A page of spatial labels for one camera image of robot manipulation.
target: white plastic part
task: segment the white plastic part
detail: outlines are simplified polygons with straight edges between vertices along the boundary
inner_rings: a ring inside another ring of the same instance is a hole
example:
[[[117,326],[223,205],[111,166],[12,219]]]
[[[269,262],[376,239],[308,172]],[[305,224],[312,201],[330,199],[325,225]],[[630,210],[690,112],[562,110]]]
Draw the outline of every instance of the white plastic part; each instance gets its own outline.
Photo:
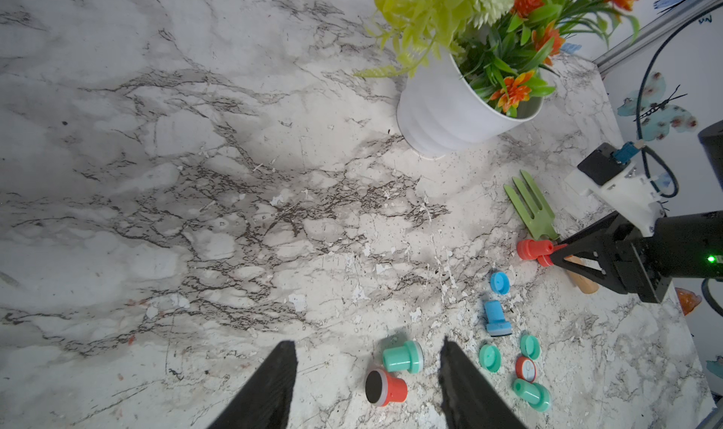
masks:
[[[537,368],[535,364],[529,358],[526,358],[522,362],[522,379],[532,383],[537,378]]]
[[[535,117],[542,98],[520,103],[519,118],[494,110],[462,77],[452,55],[434,57],[407,81],[397,107],[399,130],[407,142],[428,158],[461,151],[502,134]]]
[[[649,178],[636,174],[633,162],[602,186],[595,184],[578,169],[570,173],[565,178],[565,182],[579,195],[590,195],[594,192],[635,225],[644,237],[653,235],[655,220],[665,215],[659,202],[660,195],[653,188]]]
[[[423,370],[424,369],[424,352],[422,352],[422,350],[421,350],[421,344],[416,341],[413,341],[412,343],[414,343],[414,347],[416,348],[416,354],[419,356],[419,369]]]

